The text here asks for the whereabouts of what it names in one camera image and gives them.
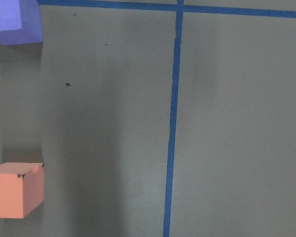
purple cube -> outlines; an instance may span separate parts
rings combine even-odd
[[[0,43],[42,42],[37,0],[0,0]]]

cube's top face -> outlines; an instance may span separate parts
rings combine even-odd
[[[37,167],[42,165],[43,163],[7,162],[0,164],[0,174],[25,174],[31,170],[35,173]]]
[[[21,28],[20,0],[0,0],[0,31]]]

salmon-colored block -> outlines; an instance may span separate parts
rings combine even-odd
[[[0,165],[0,218],[24,218],[43,201],[43,163]]]

blue line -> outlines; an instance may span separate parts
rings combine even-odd
[[[185,5],[183,11],[184,12],[198,12],[198,13],[216,13],[216,14],[296,18],[296,11],[279,11],[279,10],[264,10],[264,9],[249,9],[249,8],[234,8],[234,7]]]
[[[117,9],[137,9],[156,11],[177,11],[177,5],[139,2],[116,2],[116,1],[95,1],[95,0],[38,0],[41,5],[56,6],[82,6]]]
[[[178,0],[178,11],[177,11],[177,17],[176,17],[177,35],[174,43],[174,55],[173,55],[174,59],[173,59],[173,73],[172,73],[173,82],[172,82],[172,94],[171,94],[171,108],[170,108],[170,138],[169,138],[169,144],[168,144],[163,237],[170,236],[173,169],[174,169],[174,154],[175,154],[175,143],[176,143],[179,75],[180,75],[180,54],[181,54],[182,25],[183,25],[183,5],[184,5],[184,0]]]

block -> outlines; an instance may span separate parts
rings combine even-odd
[[[0,218],[24,218],[43,201],[43,163],[0,165]]]
[[[42,42],[37,0],[0,0],[0,43]]]

